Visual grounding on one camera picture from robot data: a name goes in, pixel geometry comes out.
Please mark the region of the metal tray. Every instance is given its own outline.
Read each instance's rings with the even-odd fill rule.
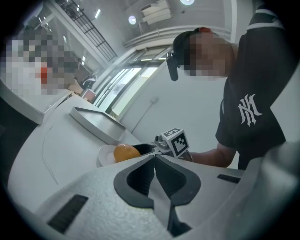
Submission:
[[[107,144],[118,145],[123,139],[126,128],[105,112],[73,107],[70,115]]]

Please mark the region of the black t-shirt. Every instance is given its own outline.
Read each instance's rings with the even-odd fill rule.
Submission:
[[[258,8],[228,76],[216,138],[240,154],[239,169],[285,142],[270,107],[291,79],[296,66],[286,31],[271,11]]]

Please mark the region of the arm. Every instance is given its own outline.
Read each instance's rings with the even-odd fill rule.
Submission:
[[[191,152],[191,156],[195,163],[217,166],[217,167],[228,167],[233,161],[236,149],[228,148],[218,143],[217,148],[207,152]],[[184,159],[187,161],[189,157],[184,155]]]

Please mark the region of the white plate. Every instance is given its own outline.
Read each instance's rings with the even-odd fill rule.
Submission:
[[[108,166],[116,163],[113,156],[113,151],[116,148],[114,145],[104,145],[99,149],[98,159],[102,166]]]

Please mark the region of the man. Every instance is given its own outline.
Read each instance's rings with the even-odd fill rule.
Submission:
[[[207,28],[176,37],[173,57],[177,67],[183,66],[190,75],[228,77],[220,105],[217,148],[191,153],[194,162],[228,167],[238,151],[238,168],[246,169],[251,159],[285,142],[270,107],[298,63],[287,41],[284,27],[265,5],[257,9],[238,45]]]

